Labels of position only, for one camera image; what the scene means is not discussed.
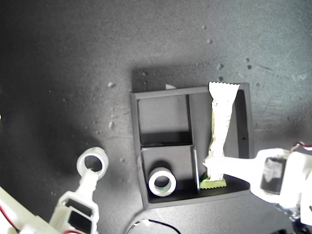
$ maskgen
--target dark gray surface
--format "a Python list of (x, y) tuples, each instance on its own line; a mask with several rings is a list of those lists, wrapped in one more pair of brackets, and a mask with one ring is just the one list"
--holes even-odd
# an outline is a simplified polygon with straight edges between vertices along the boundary
[[(310, 0), (1, 0), (0, 185), (48, 220), (58, 197), (78, 185), (79, 154), (102, 146), (110, 168), (94, 195), (99, 232), (121, 234), (142, 209), (132, 85), (150, 91), (218, 77), (248, 82), (256, 150), (311, 141), (311, 21)], [(147, 217), (183, 234), (290, 227), (282, 213), (252, 195), (138, 218)]]

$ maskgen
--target white wrapper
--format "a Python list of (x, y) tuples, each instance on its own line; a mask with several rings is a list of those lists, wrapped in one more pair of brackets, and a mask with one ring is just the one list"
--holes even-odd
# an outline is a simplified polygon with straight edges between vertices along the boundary
[[(238, 88), (239, 84), (209, 83), (209, 92), (213, 101), (211, 124), (212, 137), (207, 158), (224, 157), (223, 146), (228, 134), (233, 103)], [(209, 180), (214, 181), (223, 179), (223, 174), (219, 174), (217, 171), (214, 172), (214, 169), (210, 168), (209, 164), (206, 164), (205, 162), (204, 165), (207, 167)]]

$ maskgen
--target black box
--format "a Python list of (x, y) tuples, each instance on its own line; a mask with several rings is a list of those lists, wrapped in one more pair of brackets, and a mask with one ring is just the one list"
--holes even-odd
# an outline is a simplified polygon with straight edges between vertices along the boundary
[[(199, 189), (202, 164), (211, 140), (212, 97), (207, 86), (131, 94), (137, 171), (145, 209), (184, 205), (245, 195), (249, 183), (225, 175), (227, 186)], [(233, 104), (224, 145), (226, 156), (254, 158), (249, 85), (242, 83)], [(169, 169), (176, 190), (159, 197), (148, 188), (156, 167)]]

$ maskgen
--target white ring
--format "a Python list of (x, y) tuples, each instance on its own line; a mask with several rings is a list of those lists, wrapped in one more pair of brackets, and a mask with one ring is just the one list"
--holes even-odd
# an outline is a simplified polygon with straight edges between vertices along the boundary
[(83, 174), (88, 170), (85, 164), (85, 158), (87, 156), (94, 156), (100, 160), (102, 164), (102, 169), (95, 173), (97, 173), (98, 178), (101, 179), (105, 175), (109, 164), (107, 154), (100, 147), (93, 147), (83, 152), (83, 154), (80, 155), (77, 160), (77, 171), (81, 176), (83, 176)]
[[(160, 176), (165, 176), (169, 179), (168, 184), (164, 187), (155, 185), (156, 179)], [(176, 178), (167, 168), (158, 167), (150, 173), (148, 186), (151, 192), (157, 196), (169, 196), (176, 189)]]

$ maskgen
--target white tape roll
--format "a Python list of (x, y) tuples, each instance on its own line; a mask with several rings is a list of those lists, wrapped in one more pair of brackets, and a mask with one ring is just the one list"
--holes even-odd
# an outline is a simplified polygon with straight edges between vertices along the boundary
[[(156, 179), (160, 176), (165, 176), (169, 179), (168, 184), (164, 187), (155, 185)], [(167, 168), (158, 167), (150, 173), (148, 186), (151, 192), (157, 196), (169, 196), (176, 189), (176, 178)]]

